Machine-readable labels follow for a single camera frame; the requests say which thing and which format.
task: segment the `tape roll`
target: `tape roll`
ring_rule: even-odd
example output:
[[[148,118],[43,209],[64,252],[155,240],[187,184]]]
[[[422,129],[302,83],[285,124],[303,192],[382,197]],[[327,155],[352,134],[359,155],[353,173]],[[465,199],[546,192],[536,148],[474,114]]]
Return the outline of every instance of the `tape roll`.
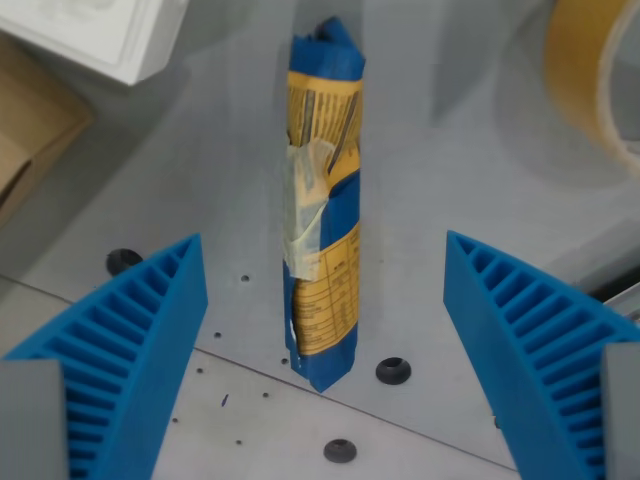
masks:
[[[622,38],[639,10],[640,0],[558,0],[545,52],[548,89],[569,123],[637,172],[640,155],[616,126],[611,79]]]

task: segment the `wrapped package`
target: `wrapped package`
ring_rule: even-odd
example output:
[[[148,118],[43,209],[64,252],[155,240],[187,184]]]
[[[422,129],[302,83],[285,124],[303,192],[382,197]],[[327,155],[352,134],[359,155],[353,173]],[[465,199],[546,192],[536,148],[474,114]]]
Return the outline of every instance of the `wrapped package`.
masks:
[[[285,340],[291,366],[322,392],[355,358],[365,60],[332,18],[296,37],[288,74]]]

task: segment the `white box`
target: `white box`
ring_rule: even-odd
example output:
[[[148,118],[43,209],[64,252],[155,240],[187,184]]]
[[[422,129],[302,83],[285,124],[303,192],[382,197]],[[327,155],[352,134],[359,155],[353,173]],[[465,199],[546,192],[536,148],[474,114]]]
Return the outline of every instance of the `white box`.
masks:
[[[168,63],[189,0],[0,0],[0,29],[133,85]]]

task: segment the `gray surface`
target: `gray surface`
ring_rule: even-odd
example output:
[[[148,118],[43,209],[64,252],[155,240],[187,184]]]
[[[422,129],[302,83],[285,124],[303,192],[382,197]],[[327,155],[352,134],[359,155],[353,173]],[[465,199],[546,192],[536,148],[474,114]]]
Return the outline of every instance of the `gray surface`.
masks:
[[[64,383],[55,360],[0,361],[0,478],[69,478]]]
[[[108,279],[112,249],[147,255],[200,231],[198,347],[305,385],[280,364],[286,65],[292,30],[340,14],[368,59],[361,321],[356,365],[327,396],[513,466],[442,306],[446,230],[576,283],[640,230],[637,181],[547,99],[548,7],[194,0],[169,69],[132,90],[47,58],[99,120],[0,232],[0,274],[75,301]],[[411,363],[406,384],[376,380],[389,356]]]
[[[640,344],[607,345],[601,388],[608,480],[640,478]]]

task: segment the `clear tape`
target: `clear tape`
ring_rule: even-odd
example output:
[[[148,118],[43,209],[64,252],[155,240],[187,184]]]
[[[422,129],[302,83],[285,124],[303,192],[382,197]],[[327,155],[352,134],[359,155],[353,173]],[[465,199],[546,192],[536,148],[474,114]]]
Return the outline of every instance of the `clear tape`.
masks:
[[[318,279],[322,212],[329,202],[324,174],[335,145],[314,139],[289,146],[284,172],[284,260],[292,277]]]

